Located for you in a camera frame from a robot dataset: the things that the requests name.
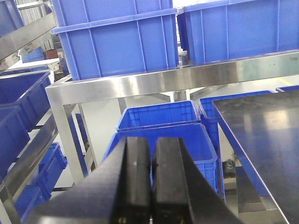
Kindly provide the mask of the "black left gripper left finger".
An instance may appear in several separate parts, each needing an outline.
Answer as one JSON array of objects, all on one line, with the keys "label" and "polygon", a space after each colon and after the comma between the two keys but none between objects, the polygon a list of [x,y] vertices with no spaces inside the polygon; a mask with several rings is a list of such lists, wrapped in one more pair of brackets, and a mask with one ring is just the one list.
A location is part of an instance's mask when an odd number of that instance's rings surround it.
[{"label": "black left gripper left finger", "polygon": [[79,183],[33,209],[28,224],[147,224],[150,149],[145,138],[123,137]]}]

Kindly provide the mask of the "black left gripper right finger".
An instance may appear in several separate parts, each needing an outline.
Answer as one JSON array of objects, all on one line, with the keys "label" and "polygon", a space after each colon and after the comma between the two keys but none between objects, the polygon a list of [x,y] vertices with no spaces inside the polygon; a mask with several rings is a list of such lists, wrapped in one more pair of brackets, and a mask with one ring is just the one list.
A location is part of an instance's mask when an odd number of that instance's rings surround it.
[{"label": "black left gripper right finger", "polygon": [[181,152],[181,163],[163,154],[153,159],[153,223],[240,224],[184,148]]}]

